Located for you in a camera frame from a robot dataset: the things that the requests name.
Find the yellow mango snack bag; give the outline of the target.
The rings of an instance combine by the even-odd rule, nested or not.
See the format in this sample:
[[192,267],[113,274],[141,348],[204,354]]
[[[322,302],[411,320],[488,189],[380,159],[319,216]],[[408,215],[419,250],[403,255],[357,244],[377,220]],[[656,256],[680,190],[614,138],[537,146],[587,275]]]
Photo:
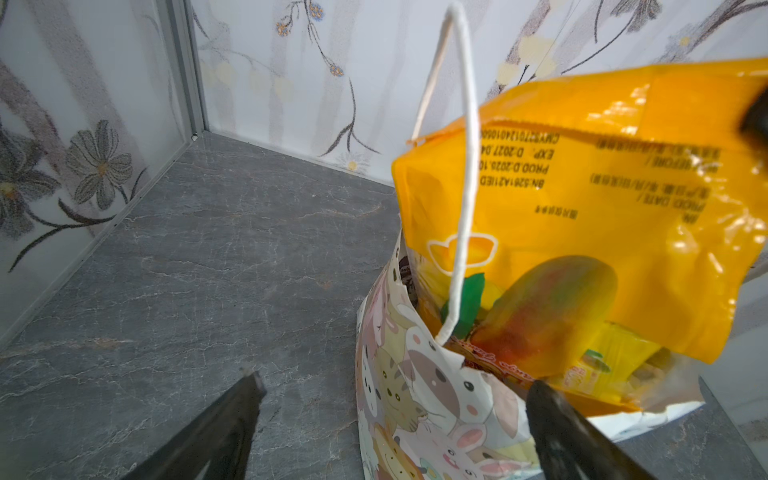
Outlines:
[[392,167],[418,310],[438,332],[467,254],[449,350],[584,414],[651,408],[711,363],[767,239],[767,148],[742,126],[763,59],[654,65],[511,89],[480,108],[471,232],[466,128]]

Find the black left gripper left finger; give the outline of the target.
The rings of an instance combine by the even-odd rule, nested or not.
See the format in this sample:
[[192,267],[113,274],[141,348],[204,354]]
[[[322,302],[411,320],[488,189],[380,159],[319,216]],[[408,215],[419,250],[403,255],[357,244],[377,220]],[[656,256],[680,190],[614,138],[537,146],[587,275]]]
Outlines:
[[127,479],[243,479],[267,390],[259,374],[243,376]]

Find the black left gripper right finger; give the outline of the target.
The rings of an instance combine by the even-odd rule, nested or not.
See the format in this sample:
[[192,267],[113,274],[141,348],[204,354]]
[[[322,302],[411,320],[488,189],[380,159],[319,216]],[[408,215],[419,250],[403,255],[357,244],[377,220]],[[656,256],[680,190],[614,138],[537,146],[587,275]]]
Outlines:
[[526,399],[529,429],[547,479],[652,480],[567,399],[537,380]]

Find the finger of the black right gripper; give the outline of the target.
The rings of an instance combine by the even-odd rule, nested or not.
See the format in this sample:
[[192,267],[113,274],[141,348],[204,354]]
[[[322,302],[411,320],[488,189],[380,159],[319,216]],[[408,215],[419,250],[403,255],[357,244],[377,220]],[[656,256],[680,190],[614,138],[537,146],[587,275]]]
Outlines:
[[755,149],[767,149],[768,143],[768,90],[765,89],[751,103],[744,114],[740,135]]

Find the white cartoon paper bag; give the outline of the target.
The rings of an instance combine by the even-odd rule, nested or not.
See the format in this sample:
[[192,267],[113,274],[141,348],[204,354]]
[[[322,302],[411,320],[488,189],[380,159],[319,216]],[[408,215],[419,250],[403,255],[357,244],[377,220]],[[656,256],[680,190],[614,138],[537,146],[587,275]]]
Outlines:
[[[469,25],[459,37],[464,117],[431,134],[414,184],[393,170],[403,229],[357,319],[361,456],[370,478],[518,479],[539,471],[523,396],[553,379],[576,410],[622,441],[700,408],[685,366],[611,319],[633,312],[630,256],[660,223],[601,197],[598,163],[676,143],[649,105],[689,65],[652,65],[527,84],[484,105],[474,92]],[[650,366],[655,383],[631,383]]]

